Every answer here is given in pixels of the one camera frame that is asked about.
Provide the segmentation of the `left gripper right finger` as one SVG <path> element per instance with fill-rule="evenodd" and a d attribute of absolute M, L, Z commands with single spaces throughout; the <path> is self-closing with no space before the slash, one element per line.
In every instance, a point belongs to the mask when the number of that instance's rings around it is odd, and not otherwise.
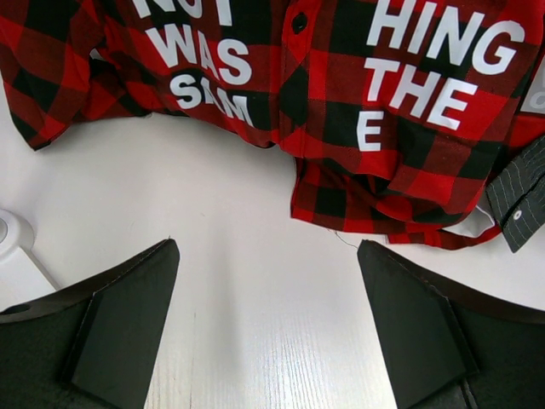
<path fill-rule="evenodd" d="M 399 408 L 542 408 L 544 313 L 364 240 L 358 260 Z"/>

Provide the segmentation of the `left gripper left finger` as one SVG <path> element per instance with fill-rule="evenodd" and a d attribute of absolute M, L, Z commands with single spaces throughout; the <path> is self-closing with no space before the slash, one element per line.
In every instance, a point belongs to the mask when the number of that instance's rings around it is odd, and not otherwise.
<path fill-rule="evenodd" d="M 3 408 L 142 408 L 179 267 L 173 239 L 1 313 Z"/>

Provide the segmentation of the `dark pinstriped shirt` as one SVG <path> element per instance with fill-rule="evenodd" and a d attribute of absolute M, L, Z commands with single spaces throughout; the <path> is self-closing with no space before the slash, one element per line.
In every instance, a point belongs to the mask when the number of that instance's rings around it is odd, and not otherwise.
<path fill-rule="evenodd" d="M 544 138 L 534 140 L 486 188 L 509 249 L 519 251 L 544 225 Z"/>

